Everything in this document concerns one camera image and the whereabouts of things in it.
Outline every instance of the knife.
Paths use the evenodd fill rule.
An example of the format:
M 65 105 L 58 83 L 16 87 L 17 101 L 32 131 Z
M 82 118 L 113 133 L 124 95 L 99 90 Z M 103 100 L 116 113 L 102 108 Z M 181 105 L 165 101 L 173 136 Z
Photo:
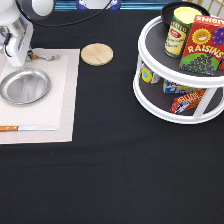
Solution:
M 0 126 L 0 131 L 56 131 L 50 126 Z

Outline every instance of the knife handle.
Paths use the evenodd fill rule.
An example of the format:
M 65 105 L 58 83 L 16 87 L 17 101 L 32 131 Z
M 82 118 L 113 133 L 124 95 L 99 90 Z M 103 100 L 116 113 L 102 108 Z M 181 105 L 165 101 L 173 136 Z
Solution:
M 18 131 L 18 126 L 0 126 L 0 131 Z

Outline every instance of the white rotating shelf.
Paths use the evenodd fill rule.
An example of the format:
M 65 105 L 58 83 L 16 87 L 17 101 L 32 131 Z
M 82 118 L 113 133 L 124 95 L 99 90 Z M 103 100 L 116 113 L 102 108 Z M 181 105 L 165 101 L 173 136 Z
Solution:
M 160 16 L 146 24 L 141 32 L 138 42 L 137 70 L 133 83 L 138 101 L 152 114 L 170 122 L 197 124 L 211 120 L 224 109 L 224 71 L 218 70 L 214 76 L 205 76 L 179 70 L 180 59 L 171 58 L 164 52 L 167 34 L 168 31 L 163 26 Z M 185 86 L 206 88 L 206 93 L 197 109 L 172 114 L 170 112 L 172 102 L 180 95 L 163 93 L 161 82 L 160 84 L 144 83 L 141 80 L 143 62 L 165 79 Z

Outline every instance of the green can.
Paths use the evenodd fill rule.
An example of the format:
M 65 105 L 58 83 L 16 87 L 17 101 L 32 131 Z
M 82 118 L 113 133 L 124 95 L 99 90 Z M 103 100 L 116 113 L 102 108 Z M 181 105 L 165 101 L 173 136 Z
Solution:
M 196 15 L 201 15 L 201 13 L 191 7 L 180 7 L 174 11 L 165 43 L 165 53 L 168 56 L 182 57 Z

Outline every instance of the yellow label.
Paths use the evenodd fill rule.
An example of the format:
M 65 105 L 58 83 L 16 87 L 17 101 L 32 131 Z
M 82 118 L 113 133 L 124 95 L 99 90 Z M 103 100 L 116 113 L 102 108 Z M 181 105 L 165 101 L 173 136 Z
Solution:
M 189 27 L 173 19 L 166 39 L 165 50 L 174 56 L 181 55 L 188 31 Z

